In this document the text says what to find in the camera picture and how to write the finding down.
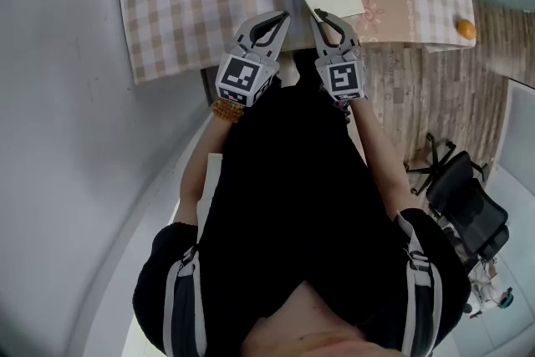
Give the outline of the orange fruit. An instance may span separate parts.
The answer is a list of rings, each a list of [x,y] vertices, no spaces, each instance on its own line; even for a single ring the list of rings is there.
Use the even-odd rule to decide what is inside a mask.
[[[467,40],[475,40],[477,30],[475,25],[466,19],[459,19],[456,22],[456,31]]]

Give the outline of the person's black clothing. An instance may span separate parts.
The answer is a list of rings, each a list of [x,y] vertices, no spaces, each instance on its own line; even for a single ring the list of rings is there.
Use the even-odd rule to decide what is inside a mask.
[[[392,222],[350,104],[322,89],[312,49],[208,156],[197,225],[155,236],[133,309],[166,357],[427,357],[470,284],[414,202]]]

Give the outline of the person's left forearm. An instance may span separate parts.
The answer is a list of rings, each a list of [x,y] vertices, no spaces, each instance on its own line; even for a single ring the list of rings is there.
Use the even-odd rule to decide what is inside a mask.
[[[196,208],[204,190],[208,156],[222,152],[231,128],[231,122],[217,116],[211,117],[183,172],[180,200],[173,222],[197,225]]]

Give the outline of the black mesh office chair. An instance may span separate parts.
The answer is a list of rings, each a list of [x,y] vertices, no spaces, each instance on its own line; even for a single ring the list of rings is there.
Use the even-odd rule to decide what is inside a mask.
[[[489,263],[507,243],[508,213],[483,189],[489,175],[487,164],[478,165],[465,150],[455,153],[456,144],[450,140],[447,152],[439,157],[433,134],[426,139],[431,143],[430,165],[411,169],[404,164],[406,173],[425,176],[411,193],[425,193],[431,214],[469,273],[478,263]]]

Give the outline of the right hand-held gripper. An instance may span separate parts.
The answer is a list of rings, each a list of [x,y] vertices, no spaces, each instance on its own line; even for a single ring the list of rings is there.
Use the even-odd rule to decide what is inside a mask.
[[[365,66],[359,39],[351,25],[332,13],[318,10],[317,21],[309,17],[318,58],[315,67],[324,89],[333,100],[363,99],[365,97]],[[339,35],[333,42],[329,30]]]

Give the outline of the clear glass partition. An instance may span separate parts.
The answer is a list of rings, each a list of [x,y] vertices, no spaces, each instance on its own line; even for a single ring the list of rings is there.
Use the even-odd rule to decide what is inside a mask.
[[[535,0],[472,2],[482,64],[535,89]]]

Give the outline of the frosted glass panel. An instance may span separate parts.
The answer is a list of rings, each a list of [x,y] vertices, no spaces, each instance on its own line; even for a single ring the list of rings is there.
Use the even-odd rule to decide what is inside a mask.
[[[522,186],[535,197],[535,89],[509,79],[502,131],[487,190]]]

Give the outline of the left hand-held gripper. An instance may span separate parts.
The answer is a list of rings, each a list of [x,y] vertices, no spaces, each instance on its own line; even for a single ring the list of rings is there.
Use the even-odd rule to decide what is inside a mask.
[[[266,92],[279,70],[278,56],[289,30],[288,11],[261,13],[237,30],[230,53],[224,53],[217,72],[220,98],[252,107]]]

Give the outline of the person's right forearm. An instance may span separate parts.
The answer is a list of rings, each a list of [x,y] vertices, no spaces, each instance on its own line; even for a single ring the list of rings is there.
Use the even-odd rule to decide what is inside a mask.
[[[415,205],[402,159],[384,132],[372,104],[366,98],[352,99],[349,104],[366,164],[378,188],[387,216],[394,222],[400,212]]]

